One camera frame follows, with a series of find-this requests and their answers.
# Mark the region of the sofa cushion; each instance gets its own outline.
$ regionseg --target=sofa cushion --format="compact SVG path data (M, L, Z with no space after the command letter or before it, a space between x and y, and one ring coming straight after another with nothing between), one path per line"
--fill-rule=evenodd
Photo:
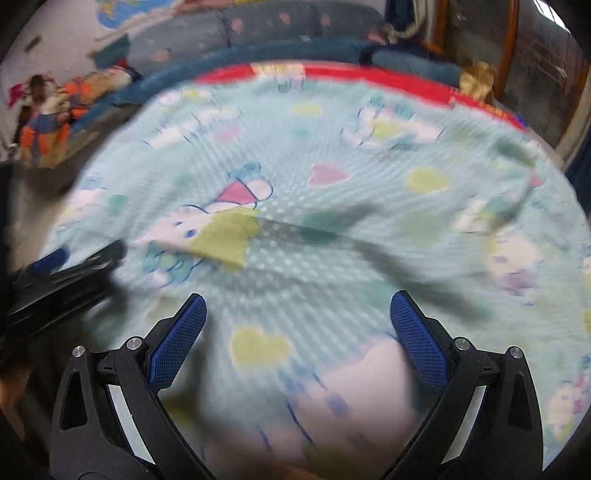
M314 4L275 1L243 4L224 11L230 45L319 37L322 31Z
M384 17L371 7L332 1L315 4L323 37L366 38L384 27Z
M221 12L182 15L153 25L132 39L127 61L138 72L149 74L171 61L190 60L227 46Z

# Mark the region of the black clamp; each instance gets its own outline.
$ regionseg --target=black clamp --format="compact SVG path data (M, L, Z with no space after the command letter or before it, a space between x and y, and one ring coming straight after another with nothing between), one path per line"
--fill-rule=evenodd
M205 324L197 294L145 339L92 353L80 346L66 368L54 410L50 470L59 480L213 479L172 424L157 393L178 373ZM542 471L540 411L523 351L477 350L452 339L425 317L405 291L392 298L391 318L423 381L439 399L382 480L536 478ZM107 385L120 385L154 465L134 456ZM486 386L476 423L461 455L441 463L475 388Z
M112 292L109 274L125 253L125 244L117 240L82 263L58 271L68 258L67 250L60 248L10 275L0 367L33 336L105 299Z

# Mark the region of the world map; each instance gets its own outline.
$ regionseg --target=world map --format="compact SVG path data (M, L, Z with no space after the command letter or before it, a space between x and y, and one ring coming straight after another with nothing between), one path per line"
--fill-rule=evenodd
M176 0L96 0L96 16L107 28L121 24L138 14L150 13L154 8L167 7Z

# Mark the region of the cartoon print blanket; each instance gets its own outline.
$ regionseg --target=cartoon print blanket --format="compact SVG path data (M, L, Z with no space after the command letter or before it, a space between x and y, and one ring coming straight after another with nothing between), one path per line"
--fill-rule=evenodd
M117 348L205 297L160 395L220 478L379 476L433 402L390 322L402 288L452 336L523 348L545 465L589 407L584 214L518 123L442 85L292 63L161 92L97 154L47 250L74 263L118 238L125 307L94 309L84 341Z

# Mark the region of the blue gripper pad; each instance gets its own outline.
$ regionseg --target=blue gripper pad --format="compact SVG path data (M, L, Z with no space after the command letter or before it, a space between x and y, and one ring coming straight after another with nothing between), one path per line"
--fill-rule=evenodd
M70 256L68 250L59 248L33 263L33 274L36 277L46 277L60 269Z
M173 384L174 377L205 325L206 317L205 299L193 293L172 318L168 333L150 356L148 383L156 393Z
M390 318L423 381L433 388L445 388L447 358L423 323L423 313L399 291L392 297Z

